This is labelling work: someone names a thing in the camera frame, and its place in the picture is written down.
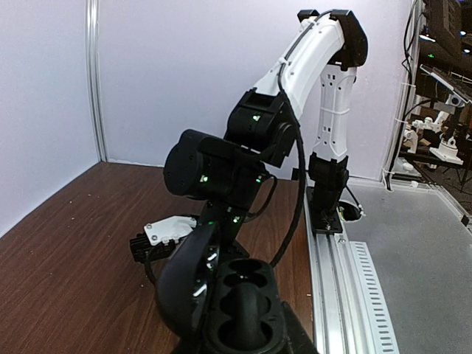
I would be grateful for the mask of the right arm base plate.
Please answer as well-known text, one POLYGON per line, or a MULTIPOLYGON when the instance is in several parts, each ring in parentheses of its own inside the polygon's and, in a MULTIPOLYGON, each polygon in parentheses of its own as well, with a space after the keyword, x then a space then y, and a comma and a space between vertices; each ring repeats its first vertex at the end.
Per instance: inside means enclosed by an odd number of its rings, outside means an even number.
POLYGON ((313 236, 334 235, 343 232, 342 222, 337 209, 331 214, 314 209, 313 187, 306 188, 306 200, 307 206, 305 207, 305 211, 308 213, 306 218, 310 224, 308 228, 312 232, 313 236))

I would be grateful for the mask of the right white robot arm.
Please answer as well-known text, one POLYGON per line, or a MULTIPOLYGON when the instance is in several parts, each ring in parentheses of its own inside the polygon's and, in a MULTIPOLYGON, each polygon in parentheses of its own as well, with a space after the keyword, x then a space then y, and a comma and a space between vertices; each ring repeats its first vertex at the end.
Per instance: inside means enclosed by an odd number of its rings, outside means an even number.
POLYGON ((199 224, 215 223, 230 248, 245 221, 267 166, 280 167, 303 143, 299 119, 313 86, 322 87, 313 151, 300 152, 294 214, 307 213, 314 235, 342 231, 339 199, 347 186, 347 116, 357 69, 367 59, 367 36, 351 10, 299 12, 300 29, 274 66, 229 115, 223 137, 188 129, 164 165, 167 190, 205 202, 198 217, 174 216, 159 233, 179 242, 199 224))

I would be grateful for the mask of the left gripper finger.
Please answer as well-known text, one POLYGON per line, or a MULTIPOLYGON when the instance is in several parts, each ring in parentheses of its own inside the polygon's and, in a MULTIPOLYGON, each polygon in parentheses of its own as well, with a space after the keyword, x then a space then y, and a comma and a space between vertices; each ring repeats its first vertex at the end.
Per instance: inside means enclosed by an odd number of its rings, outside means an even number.
POLYGON ((319 354, 307 331, 287 302, 282 303, 288 337, 286 352, 290 354, 319 354))

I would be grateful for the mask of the black earbud charging case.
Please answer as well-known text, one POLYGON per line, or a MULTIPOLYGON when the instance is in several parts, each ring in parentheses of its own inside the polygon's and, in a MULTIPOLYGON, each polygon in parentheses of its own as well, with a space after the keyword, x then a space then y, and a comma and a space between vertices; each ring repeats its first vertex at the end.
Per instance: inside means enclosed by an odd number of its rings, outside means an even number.
POLYGON ((156 281, 156 303, 179 342, 174 353, 288 353, 273 268, 223 251, 216 223, 197 226, 156 281))

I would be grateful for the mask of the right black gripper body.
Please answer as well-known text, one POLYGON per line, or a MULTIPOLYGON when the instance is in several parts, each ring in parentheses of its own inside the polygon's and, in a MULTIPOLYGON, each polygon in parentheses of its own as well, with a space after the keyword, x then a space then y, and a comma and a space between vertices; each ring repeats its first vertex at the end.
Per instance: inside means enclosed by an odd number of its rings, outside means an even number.
POLYGON ((222 260, 249 258, 249 253, 236 241, 247 209, 230 206, 222 201, 207 201, 198 218, 198 224, 216 224, 214 238, 218 241, 222 260))

